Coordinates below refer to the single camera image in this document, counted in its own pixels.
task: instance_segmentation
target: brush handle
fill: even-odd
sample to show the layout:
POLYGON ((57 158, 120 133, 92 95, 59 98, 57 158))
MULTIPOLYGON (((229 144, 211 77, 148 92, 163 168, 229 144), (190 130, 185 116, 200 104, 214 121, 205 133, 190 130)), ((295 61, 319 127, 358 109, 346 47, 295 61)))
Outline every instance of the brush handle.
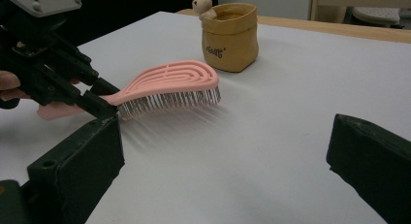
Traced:
POLYGON ((53 120, 81 112, 84 112, 84 110, 77 105, 69 106, 61 102, 52 102, 46 106, 39 106, 37 115, 44 120, 53 120))

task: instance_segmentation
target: robotic arm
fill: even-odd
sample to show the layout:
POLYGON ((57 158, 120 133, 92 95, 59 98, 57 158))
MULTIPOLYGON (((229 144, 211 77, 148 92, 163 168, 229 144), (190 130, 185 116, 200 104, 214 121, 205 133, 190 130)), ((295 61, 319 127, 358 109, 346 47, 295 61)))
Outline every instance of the robotic arm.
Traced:
MULTIPOLYGON (((0 65, 15 73, 21 81, 19 89, 40 105, 76 104, 96 117, 111 116, 116 108, 99 95, 113 94, 118 88, 99 78, 91 59, 54 33, 66 20, 61 13, 79 7, 80 0, 1 0, 0 65), (71 79, 90 85, 91 90, 81 95, 71 79)), ((0 108, 17 104, 18 99, 0 102, 0 108)))
MULTIPOLYGON (((124 165, 117 109, 99 97, 118 88, 54 32, 62 13, 80 7, 80 0, 0 0, 0 67, 40 105, 63 102, 96 117, 28 166, 25 184, 0 181, 0 223, 85 223, 124 165), (71 79, 91 89, 81 94, 71 79)), ((0 101, 0 108, 18 102, 0 101)))

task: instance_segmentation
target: white wall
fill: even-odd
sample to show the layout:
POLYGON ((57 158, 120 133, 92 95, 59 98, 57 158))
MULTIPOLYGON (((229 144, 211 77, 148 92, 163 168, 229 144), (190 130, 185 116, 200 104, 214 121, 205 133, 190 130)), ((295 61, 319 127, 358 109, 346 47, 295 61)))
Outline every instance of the white wall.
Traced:
POLYGON ((311 0, 218 0, 224 3, 250 3, 257 6, 257 15, 309 19, 311 0))

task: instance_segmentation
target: tan paper pot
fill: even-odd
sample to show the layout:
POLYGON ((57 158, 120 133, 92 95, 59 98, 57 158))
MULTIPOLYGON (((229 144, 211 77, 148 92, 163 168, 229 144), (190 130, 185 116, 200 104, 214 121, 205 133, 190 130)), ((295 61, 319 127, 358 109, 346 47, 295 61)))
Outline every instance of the tan paper pot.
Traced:
POLYGON ((258 55, 257 8, 229 3, 213 9, 217 18, 202 20, 205 62, 219 70, 241 72, 258 55))

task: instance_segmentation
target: brush head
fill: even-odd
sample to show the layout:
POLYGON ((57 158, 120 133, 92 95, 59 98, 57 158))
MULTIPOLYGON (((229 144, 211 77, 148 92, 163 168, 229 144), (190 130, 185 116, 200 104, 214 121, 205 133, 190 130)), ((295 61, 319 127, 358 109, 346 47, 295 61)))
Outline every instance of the brush head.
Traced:
POLYGON ((109 103, 117 105, 124 120, 137 115, 219 103, 218 76, 207 64, 178 61, 163 64, 134 78, 109 103))

